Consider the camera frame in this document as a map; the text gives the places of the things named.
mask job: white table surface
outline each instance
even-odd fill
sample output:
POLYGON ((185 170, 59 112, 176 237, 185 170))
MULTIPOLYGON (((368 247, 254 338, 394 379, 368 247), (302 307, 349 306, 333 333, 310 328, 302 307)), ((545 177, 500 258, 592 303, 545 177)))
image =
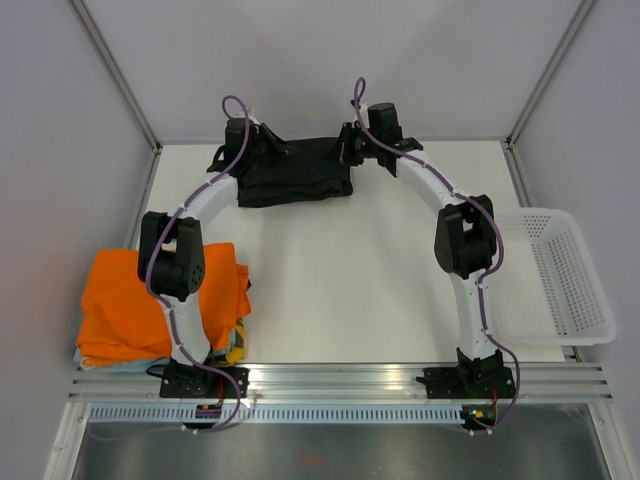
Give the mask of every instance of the white table surface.
MULTIPOLYGON (((486 193, 496 209, 518 206, 499 142, 424 145, 462 188, 486 193)), ((165 146, 147 210, 182 202, 216 148, 165 146)), ((453 288, 433 254, 436 215, 375 161, 352 169, 352 181, 351 197, 230 206, 206 227, 205 243, 233 242, 249 265, 246 362, 456 361, 453 288)), ((510 346, 521 361, 564 360, 560 347, 510 346)))

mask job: metal bar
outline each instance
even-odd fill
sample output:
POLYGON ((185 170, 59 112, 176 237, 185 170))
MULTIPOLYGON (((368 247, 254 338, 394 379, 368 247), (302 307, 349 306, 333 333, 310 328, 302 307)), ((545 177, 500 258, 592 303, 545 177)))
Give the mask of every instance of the metal bar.
POLYGON ((51 448, 43 477, 45 480, 72 477, 90 410, 88 403, 67 403, 51 448))
POLYGON ((125 248, 137 248, 138 235, 140 233, 140 222, 142 221, 142 216, 146 212, 147 202, 151 196, 151 188, 153 187, 153 180, 155 179, 156 172, 158 171, 160 155, 162 155, 162 147, 153 154, 153 158, 151 159, 151 162, 149 162, 146 181, 138 193, 138 199, 135 204, 135 214, 131 219, 131 225, 129 225, 129 230, 127 231, 127 236, 125 238, 125 248))
POLYGON ((531 197, 531 189, 527 183, 522 163, 520 162, 520 157, 516 153, 516 149, 513 145, 509 144, 508 139, 500 142, 500 145, 502 146, 502 153, 504 154, 504 158, 507 162, 507 169, 511 176, 511 183, 513 183, 518 204, 521 207, 532 207, 533 199, 531 197))
MULTIPOLYGON (((450 404, 430 400, 416 381, 426 366, 454 364, 247 364, 249 401, 278 404, 450 404)), ((160 399, 160 380, 144 374, 76 372, 72 402, 192 403, 160 399)), ((522 403, 608 403, 604 373, 592 363, 525 363, 522 403)))
POLYGON ((613 480, 638 480, 638 459, 613 405, 590 405, 602 453, 613 480))
POLYGON ((100 29, 93 19, 88 7, 84 3, 84 0, 67 0, 67 3, 78 20, 78 23, 80 23, 87 39, 93 46, 98 58, 107 71, 107 74, 122 96, 127 110, 131 114, 131 118, 136 123, 154 152, 157 152, 160 149, 160 141, 153 133, 151 125, 149 125, 140 104, 136 100, 136 97, 122 74, 120 67, 118 67, 104 36, 100 32, 100 29))
POLYGON ((593 11, 593 7, 596 3, 597 0, 582 0, 580 2, 580 5, 574 12, 571 20, 569 21, 569 24, 567 25, 567 28, 562 34, 558 45, 551 54, 551 58, 545 65, 544 70, 542 71, 542 75, 540 75, 540 78, 536 82, 531 95, 529 95, 527 102, 520 112, 520 115, 518 116, 518 119, 516 120, 516 123, 511 130, 511 134, 509 135, 509 137, 507 137, 509 145, 514 145, 522 135, 524 128, 529 122, 536 107, 540 103, 540 100, 544 96, 544 93, 551 80, 558 72, 562 61, 569 51, 569 48, 571 47, 571 45, 573 45, 576 36, 582 29, 582 26, 584 25, 585 20, 589 17, 589 14, 593 11))

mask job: white plastic basket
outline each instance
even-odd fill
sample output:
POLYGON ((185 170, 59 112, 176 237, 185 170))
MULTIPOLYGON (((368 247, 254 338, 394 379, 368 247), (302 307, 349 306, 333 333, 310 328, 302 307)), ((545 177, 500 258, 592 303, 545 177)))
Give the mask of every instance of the white plastic basket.
POLYGON ((529 345, 611 342, 616 326, 571 215, 520 208, 496 212, 504 264, 489 283, 498 337, 529 345))

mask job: orange cloth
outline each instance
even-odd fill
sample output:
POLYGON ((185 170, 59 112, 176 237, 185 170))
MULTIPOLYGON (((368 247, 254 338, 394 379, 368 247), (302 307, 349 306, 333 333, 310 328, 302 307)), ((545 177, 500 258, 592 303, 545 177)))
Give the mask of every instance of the orange cloth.
MULTIPOLYGON (((224 350, 236 321, 251 312, 249 269, 236 265, 231 243, 205 246, 204 259, 202 323, 214 350, 224 350)), ((82 297, 84 320, 77 340, 84 365, 105 367, 171 355, 162 308, 138 280, 137 266, 134 250, 96 255, 82 297)))

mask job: black garment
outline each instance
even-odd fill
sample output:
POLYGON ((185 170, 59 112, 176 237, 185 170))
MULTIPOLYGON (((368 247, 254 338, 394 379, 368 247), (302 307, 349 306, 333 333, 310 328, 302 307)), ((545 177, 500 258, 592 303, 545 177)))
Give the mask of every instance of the black garment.
POLYGON ((238 177, 238 206, 270 207, 351 195, 349 166, 330 155, 335 142, 335 138, 293 140, 275 165, 252 165, 238 177))
MULTIPOLYGON (((226 160, 214 159, 209 171, 221 171, 233 159, 232 151, 223 148, 226 160)), ((238 179, 238 206, 261 208, 351 195, 350 167, 339 158, 337 138, 285 142, 262 124, 231 173, 238 179)))

